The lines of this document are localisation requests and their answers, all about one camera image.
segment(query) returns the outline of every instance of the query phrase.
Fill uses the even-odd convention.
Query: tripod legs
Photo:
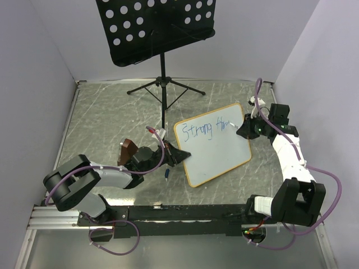
[[[177,86],[186,88],[186,89],[191,90],[191,91],[198,92],[198,93],[201,94],[201,95],[206,95],[206,93],[205,93],[204,91],[200,91],[200,90],[197,90],[197,89],[195,89],[195,88],[186,86],[185,84],[179,83],[179,82],[177,82],[177,81],[170,80],[170,83],[173,83],[173,84],[175,84],[175,85],[177,85]]]
[[[142,89],[144,89],[144,88],[146,88],[146,87],[148,87],[148,86],[154,85],[155,83],[156,83],[156,81],[152,81],[152,82],[150,82],[150,83],[148,83],[148,84],[146,84],[146,85],[144,85],[144,86],[141,86],[141,87],[135,88],[135,89],[133,89],[133,90],[131,90],[131,91],[128,91],[127,94],[130,95],[131,93],[133,93],[133,92],[135,92],[135,91],[142,90]]]
[[[166,86],[162,86],[162,128],[164,129],[164,114],[167,110],[167,91]]]
[[[177,86],[185,88],[184,92],[181,93],[169,106],[167,106],[167,90],[166,90],[166,86],[167,86],[168,83],[173,83],[173,84],[175,84]],[[154,84],[156,84],[157,86],[161,86],[161,88],[162,88],[162,100],[159,100],[152,92],[150,92],[147,89],[147,87],[149,87],[151,85],[154,85]],[[177,81],[172,80],[170,77],[165,77],[165,78],[158,77],[153,82],[150,82],[150,83],[148,83],[148,84],[146,84],[144,86],[141,86],[141,87],[135,88],[135,89],[133,89],[131,91],[128,91],[127,94],[131,94],[131,93],[133,93],[135,91],[139,91],[139,90],[142,90],[142,89],[146,89],[146,91],[148,91],[153,97],[155,97],[158,101],[160,101],[160,103],[162,103],[162,128],[164,128],[164,126],[165,126],[165,120],[164,120],[165,111],[170,106],[172,106],[183,94],[185,94],[186,91],[191,90],[191,91],[194,91],[194,92],[198,92],[201,95],[206,95],[206,93],[204,91],[200,91],[200,90],[197,90],[195,88],[186,86],[185,84],[181,84],[181,83],[179,83]]]

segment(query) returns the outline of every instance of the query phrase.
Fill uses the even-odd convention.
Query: gray marble surface
[[[206,95],[188,91],[166,112],[167,140],[176,147],[173,126],[178,121],[235,102],[241,103],[245,113],[251,111],[247,101],[254,95],[252,82],[179,82],[206,91]],[[126,94],[145,83],[81,84],[59,164],[77,154],[85,154],[96,163],[116,165],[121,138],[129,138],[138,146],[155,150],[157,142],[145,126],[161,127],[160,103],[146,90]],[[160,99],[159,87],[153,86],[150,90]],[[182,91],[182,88],[169,84],[168,102],[171,103]],[[263,84],[259,97],[268,106],[273,103],[270,85]],[[93,192],[101,193],[111,205],[245,203],[251,194],[274,196],[282,183],[275,151],[265,137],[250,144],[251,161],[197,188],[189,186],[183,164],[180,164],[170,168],[168,182],[164,179],[164,165],[147,174],[145,181],[134,189],[96,187]]]

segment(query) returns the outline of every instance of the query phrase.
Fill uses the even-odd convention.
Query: music stand
[[[162,104],[162,128],[165,110],[187,90],[204,91],[166,77],[164,53],[214,36],[215,0],[96,0],[113,63],[124,67],[138,64],[160,54],[161,76],[127,94],[145,89]],[[185,88],[169,106],[168,83]],[[147,87],[161,86],[162,100]]]

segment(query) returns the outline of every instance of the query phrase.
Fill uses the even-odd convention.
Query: whiteboard
[[[191,187],[251,160],[249,140],[237,135],[236,129],[229,124],[242,126],[243,120],[242,107],[235,103],[174,125],[179,148],[191,153],[183,162]]]

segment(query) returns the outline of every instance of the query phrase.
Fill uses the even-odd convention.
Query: brown object
[[[132,140],[125,139],[122,143],[122,146],[119,148],[120,152],[118,154],[117,165],[125,165],[129,159],[139,150],[135,143]]]

